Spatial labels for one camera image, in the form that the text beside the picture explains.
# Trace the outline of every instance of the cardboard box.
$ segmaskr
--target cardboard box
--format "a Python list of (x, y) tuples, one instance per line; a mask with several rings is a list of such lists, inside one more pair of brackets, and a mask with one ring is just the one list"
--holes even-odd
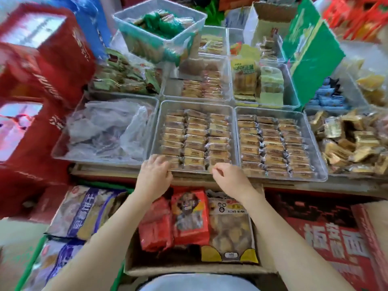
[[(216, 184), (206, 184), (205, 189), (221, 191)], [(265, 243), (253, 225), (256, 253), (259, 264), (240, 263), (208, 263), (201, 262), (200, 247), (190, 249), (193, 256), (184, 255), (187, 252), (179, 249), (166, 253), (147, 253), (142, 251), (138, 233), (133, 236), (125, 258), (124, 273), (131, 277), (157, 276), (172, 273), (213, 273), (213, 274), (270, 274), (276, 273), (272, 256)]]
[(245, 43), (255, 46), (264, 36), (274, 33), (286, 36), (296, 9), (290, 5), (253, 2), (243, 32)]

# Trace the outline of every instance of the person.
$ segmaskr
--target person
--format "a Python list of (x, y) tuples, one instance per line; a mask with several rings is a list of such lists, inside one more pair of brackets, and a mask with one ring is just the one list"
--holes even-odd
[[(47, 283), (43, 290), (109, 290), (121, 268), (130, 240), (139, 222), (152, 202), (161, 197), (171, 185), (173, 176), (169, 168), (170, 163), (164, 156), (152, 155), (147, 161), (144, 161), (133, 193), (59, 274)], [(242, 203), (248, 211), (262, 237), (261, 243), (268, 248), (274, 259), (274, 266), (289, 291), (354, 291), (341, 274), (310, 247), (303, 237), (269, 205), (265, 200), (263, 190), (254, 189), (239, 167), (229, 163), (217, 163), (212, 174), (221, 190)], [(182, 276), (184, 275), (179, 274), (177, 275), (178, 280), (168, 281), (169, 290), (217, 290), (220, 288), (235, 290), (243, 286), (239, 281), (243, 279), (237, 277), (234, 277), (236, 278), (234, 283), (232, 283), (233, 280), (225, 280), (230, 282), (227, 286), (209, 284), (213, 278), (214, 282), (221, 282), (220, 275), (209, 275), (206, 278), (193, 276), (189, 281), (190, 284), (177, 283), (182, 281), (179, 281)], [(168, 279), (169, 276), (161, 276), (154, 281), (157, 282), (163, 278)], [(161, 290), (162, 288), (159, 287), (156, 286), (152, 290)]]

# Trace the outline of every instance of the hand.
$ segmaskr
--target hand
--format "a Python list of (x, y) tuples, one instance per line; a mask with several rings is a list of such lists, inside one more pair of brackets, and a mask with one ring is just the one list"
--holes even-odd
[(212, 174), (220, 188), (241, 203), (247, 196), (256, 192), (243, 170), (238, 166), (219, 162), (213, 166)]
[(137, 177), (134, 193), (141, 194), (153, 202), (162, 196), (171, 185), (170, 163), (163, 155), (153, 154), (143, 162)]

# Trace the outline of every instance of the yellow wrapped snack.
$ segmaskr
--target yellow wrapped snack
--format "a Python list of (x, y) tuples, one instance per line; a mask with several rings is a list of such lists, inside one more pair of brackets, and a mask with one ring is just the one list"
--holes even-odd
[(202, 261), (245, 261), (258, 264), (251, 219), (234, 199), (209, 198), (210, 244), (201, 247)]

